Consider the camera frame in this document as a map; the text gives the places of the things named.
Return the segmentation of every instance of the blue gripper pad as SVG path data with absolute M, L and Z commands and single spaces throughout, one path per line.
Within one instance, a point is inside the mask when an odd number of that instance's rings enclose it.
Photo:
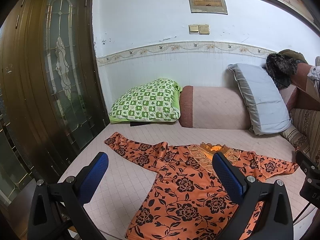
M 89 203 L 109 165 L 108 155 L 103 153 L 82 181 L 77 194 L 81 205 Z
M 244 189 L 231 169 L 222 160 L 221 156 L 214 154 L 212 166 L 221 184 L 224 186 L 232 202 L 241 204 L 243 201 Z

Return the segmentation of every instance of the silver bolt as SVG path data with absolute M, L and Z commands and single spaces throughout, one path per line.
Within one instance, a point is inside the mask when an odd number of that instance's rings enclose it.
M 248 176 L 247 180 L 252 183 L 252 182 L 255 182 L 256 179 L 254 176 Z
M 43 180 L 43 179 L 39 179 L 39 180 L 37 181 L 37 185 L 38 185 L 38 186 L 41 186 L 42 184 L 44 184 L 44 180 Z
M 284 185 L 283 181 L 280 180 L 280 179 L 277 180 L 277 184 L 278 184 L 279 186 L 283 186 L 283 185 Z
M 74 180 L 75 180 L 75 177 L 74 177 L 74 176 L 69 176 L 69 177 L 66 178 L 66 182 L 68 182 L 68 183 L 71 183 L 71 182 L 73 182 Z

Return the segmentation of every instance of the black fur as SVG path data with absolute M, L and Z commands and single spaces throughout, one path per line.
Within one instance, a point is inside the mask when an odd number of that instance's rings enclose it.
M 287 88 L 291 84 L 291 75 L 297 73 L 296 59 L 278 53 L 269 54 L 266 62 L 266 71 L 278 89 Z

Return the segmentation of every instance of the light switch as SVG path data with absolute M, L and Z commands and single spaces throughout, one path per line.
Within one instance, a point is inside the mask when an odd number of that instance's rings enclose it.
M 199 25 L 198 24 L 189 25 L 189 33 L 190 34 L 198 34 L 199 33 Z
M 207 24 L 199 25 L 199 33 L 202 35 L 209 35 L 210 34 L 209 25 Z

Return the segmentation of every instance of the floral wallpaper border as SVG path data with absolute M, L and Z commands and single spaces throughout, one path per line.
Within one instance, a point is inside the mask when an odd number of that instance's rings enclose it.
M 104 66 L 127 59 L 146 57 L 155 54 L 184 52 L 231 53 L 260 58 L 267 58 L 268 54 L 274 53 L 274 51 L 272 50 L 231 42 L 182 41 L 161 43 L 135 49 L 129 49 L 105 57 L 97 58 L 97 62 L 98 66 Z

